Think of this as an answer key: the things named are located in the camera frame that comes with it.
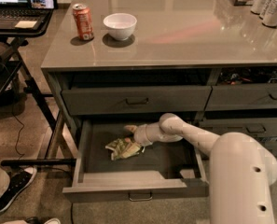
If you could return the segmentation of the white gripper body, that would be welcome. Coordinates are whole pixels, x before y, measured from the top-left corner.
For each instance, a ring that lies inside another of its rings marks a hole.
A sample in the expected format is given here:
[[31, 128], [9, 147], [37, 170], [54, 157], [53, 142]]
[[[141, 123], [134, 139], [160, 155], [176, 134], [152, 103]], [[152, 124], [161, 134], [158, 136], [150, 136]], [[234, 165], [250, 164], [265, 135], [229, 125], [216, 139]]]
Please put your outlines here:
[[133, 137], [142, 147], [151, 146], [156, 142], [173, 143], [182, 139], [179, 135], [164, 132], [157, 122], [138, 126]]

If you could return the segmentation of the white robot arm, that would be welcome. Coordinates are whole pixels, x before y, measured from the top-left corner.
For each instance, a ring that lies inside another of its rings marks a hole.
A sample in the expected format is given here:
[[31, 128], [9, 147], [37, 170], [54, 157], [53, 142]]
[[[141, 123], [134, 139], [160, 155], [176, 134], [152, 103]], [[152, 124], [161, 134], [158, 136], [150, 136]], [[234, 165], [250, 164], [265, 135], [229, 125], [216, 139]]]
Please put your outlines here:
[[277, 180], [277, 160], [256, 139], [211, 133], [171, 113], [125, 129], [143, 147], [185, 139], [209, 157], [210, 224], [275, 224], [270, 186]]

